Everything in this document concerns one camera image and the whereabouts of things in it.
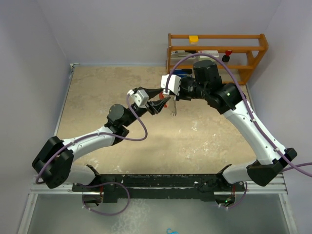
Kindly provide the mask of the red grey key holder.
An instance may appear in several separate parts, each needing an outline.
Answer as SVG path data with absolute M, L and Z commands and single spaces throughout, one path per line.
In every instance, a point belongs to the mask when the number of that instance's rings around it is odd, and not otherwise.
M 158 96 L 159 96 L 159 99 L 170 98 L 165 103 L 163 109 L 169 111 L 170 115 L 175 117 L 177 115 L 175 95 L 167 95 L 161 92 Z

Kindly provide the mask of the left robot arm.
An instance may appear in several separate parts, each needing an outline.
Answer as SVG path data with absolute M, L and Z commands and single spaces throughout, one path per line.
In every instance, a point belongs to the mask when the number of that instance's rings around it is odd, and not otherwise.
M 130 90 L 126 100 L 134 98 L 134 103 L 128 103 L 127 107 L 121 104 L 112 105 L 107 115 L 107 123 L 99 129 L 70 139 L 59 139 L 57 136 L 49 138 L 32 162 L 32 167 L 38 174 L 35 183 L 46 184 L 50 189 L 63 183 L 80 183 L 89 191 L 97 190 L 100 179 L 93 166 L 75 166 L 73 162 L 98 149 L 130 140 L 127 127 L 135 121 L 142 122 L 140 117 L 145 113 L 159 114 L 170 100 L 169 97 L 151 100 L 161 91 L 142 87 Z

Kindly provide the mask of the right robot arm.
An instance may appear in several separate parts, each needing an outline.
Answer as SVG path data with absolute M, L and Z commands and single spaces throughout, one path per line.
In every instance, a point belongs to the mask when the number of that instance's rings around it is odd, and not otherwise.
M 230 121 L 248 142 L 256 160 L 230 165 L 217 178 L 217 186 L 229 190 L 234 183 L 251 180 L 259 186 L 269 184 L 292 161 L 297 152 L 281 144 L 256 116 L 244 93 L 234 83 L 224 84 L 217 65 L 202 60 L 193 65 L 195 77 L 182 77 L 177 99 L 202 99 Z

